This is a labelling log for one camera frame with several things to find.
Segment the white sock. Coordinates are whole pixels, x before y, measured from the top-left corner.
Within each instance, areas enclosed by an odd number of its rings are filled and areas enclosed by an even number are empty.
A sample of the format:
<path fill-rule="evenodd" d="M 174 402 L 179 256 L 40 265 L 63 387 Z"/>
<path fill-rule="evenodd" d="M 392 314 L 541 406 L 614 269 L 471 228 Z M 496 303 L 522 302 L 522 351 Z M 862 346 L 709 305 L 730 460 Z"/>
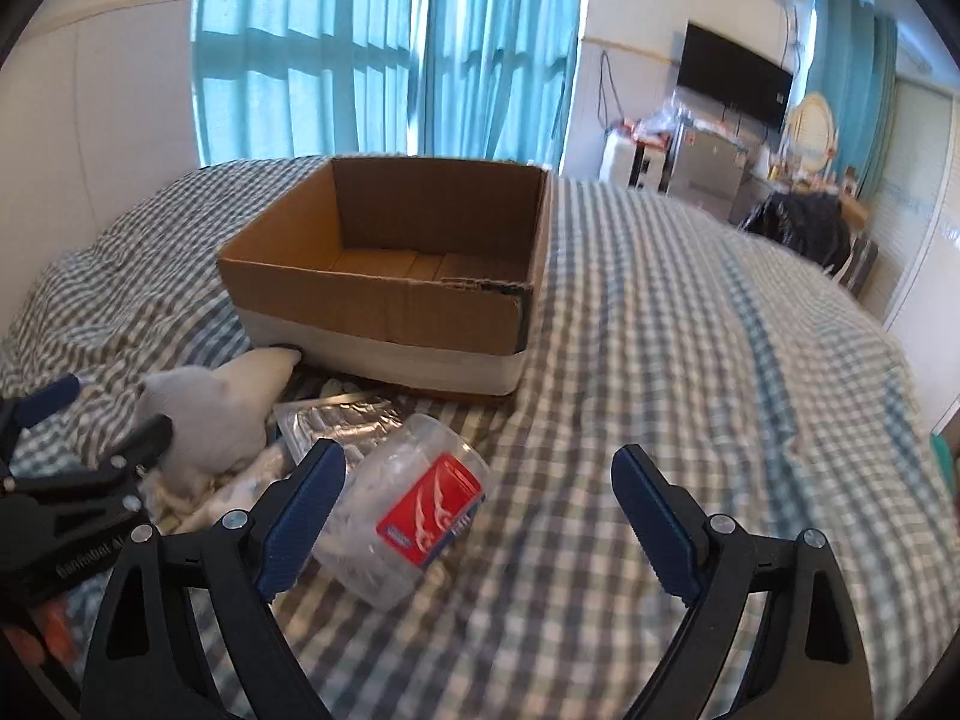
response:
<path fill-rule="evenodd" d="M 182 366 L 143 379 L 135 422 L 172 422 L 160 460 L 161 483 L 181 499 L 199 499 L 212 479 L 251 463 L 267 445 L 267 418 L 301 353 L 257 348 L 217 369 Z"/>

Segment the clear plastic jar red label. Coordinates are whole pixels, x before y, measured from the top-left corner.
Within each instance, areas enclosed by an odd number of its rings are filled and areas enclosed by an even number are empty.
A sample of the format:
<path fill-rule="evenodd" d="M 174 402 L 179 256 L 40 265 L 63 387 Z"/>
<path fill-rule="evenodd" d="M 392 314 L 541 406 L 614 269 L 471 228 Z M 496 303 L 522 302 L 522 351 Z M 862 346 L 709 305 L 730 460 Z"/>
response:
<path fill-rule="evenodd" d="M 415 413 L 348 475 L 313 558 L 352 595 L 389 611 L 472 522 L 494 488 L 483 457 Z"/>

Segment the brown cardboard box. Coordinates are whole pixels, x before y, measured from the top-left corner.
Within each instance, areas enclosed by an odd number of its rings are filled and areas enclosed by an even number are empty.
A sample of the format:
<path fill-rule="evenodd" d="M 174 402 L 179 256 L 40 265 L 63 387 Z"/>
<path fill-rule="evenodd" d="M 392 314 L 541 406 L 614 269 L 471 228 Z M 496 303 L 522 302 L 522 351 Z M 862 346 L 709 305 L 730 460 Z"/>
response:
<path fill-rule="evenodd" d="M 338 156 L 217 255 L 249 340 L 327 371 L 506 398 L 527 361 L 555 177 L 501 161 Z"/>

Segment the white slatted wardrobe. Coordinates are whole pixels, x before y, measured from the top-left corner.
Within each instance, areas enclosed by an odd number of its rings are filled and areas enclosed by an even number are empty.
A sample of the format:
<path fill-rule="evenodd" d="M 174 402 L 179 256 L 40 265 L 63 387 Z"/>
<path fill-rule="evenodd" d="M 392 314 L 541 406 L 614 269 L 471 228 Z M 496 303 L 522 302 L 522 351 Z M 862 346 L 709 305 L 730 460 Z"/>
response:
<path fill-rule="evenodd" d="M 898 80 L 867 236 L 878 259 L 864 309 L 901 346 L 932 429 L 958 408 L 958 101 Z"/>

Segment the black clothes on chair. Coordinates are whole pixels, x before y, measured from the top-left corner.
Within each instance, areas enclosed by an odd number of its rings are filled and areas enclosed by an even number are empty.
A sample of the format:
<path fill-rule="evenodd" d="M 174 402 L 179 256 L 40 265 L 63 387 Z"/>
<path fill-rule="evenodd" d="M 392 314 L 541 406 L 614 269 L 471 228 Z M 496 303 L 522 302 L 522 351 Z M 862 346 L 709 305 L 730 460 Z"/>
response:
<path fill-rule="evenodd" d="M 877 244 L 844 218 L 838 195 L 771 193 L 755 203 L 737 227 L 820 266 L 855 298 L 866 288 L 877 262 Z"/>

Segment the silver mini fridge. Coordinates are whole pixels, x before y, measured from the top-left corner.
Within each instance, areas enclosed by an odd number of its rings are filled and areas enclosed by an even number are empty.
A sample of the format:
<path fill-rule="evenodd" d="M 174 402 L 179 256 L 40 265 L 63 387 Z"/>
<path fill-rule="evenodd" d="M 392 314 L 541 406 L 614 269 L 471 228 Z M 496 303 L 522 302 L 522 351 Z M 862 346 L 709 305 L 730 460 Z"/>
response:
<path fill-rule="evenodd" d="M 695 124 L 677 128 L 665 193 L 727 221 L 747 167 L 748 149 Z"/>

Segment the teal window curtain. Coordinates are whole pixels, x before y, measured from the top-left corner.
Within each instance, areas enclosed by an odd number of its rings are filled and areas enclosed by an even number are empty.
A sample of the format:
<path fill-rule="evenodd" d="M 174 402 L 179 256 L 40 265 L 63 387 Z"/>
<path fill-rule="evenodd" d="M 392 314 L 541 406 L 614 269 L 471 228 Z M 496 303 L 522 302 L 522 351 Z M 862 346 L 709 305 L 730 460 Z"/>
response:
<path fill-rule="evenodd" d="M 556 167 L 581 0 L 194 0 L 208 164 L 411 154 Z"/>

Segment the oval white vanity mirror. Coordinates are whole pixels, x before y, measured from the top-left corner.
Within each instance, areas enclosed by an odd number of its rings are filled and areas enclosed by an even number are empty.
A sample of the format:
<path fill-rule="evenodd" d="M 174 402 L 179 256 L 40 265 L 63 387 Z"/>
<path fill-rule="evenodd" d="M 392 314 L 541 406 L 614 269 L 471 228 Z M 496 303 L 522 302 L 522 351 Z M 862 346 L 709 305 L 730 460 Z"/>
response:
<path fill-rule="evenodd" d="M 789 166 L 805 174 L 825 171 L 836 153 L 836 125 L 827 98 L 820 93 L 805 94 L 789 110 L 784 133 L 784 156 Z"/>

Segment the white suitcase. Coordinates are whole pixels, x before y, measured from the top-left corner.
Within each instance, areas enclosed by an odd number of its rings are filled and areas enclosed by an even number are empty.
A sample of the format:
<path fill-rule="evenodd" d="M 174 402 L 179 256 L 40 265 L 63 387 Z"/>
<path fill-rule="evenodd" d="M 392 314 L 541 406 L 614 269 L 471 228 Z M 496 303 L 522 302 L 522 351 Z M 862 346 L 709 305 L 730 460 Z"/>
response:
<path fill-rule="evenodd" d="M 667 148 L 659 138 L 636 138 L 614 128 L 605 138 L 599 181 L 619 187 L 661 190 Z"/>

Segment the teal side curtain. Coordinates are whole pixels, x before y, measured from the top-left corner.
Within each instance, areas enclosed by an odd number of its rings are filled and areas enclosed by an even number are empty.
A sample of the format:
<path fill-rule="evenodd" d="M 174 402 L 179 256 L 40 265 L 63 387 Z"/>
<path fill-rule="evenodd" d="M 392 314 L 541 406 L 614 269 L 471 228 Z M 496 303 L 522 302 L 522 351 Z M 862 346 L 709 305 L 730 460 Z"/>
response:
<path fill-rule="evenodd" d="M 836 127 L 835 167 L 852 167 L 859 198 L 882 181 L 895 103 L 898 29 L 874 0 L 812 0 L 814 55 L 807 91 L 822 94 Z"/>

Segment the black wall television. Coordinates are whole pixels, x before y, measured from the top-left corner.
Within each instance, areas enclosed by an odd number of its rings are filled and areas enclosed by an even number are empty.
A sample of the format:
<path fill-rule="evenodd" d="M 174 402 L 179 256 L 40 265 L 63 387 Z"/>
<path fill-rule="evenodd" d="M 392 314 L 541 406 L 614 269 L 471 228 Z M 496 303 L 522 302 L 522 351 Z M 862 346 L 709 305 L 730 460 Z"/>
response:
<path fill-rule="evenodd" d="M 779 130 L 793 74 L 697 23 L 686 25 L 677 85 Z"/>

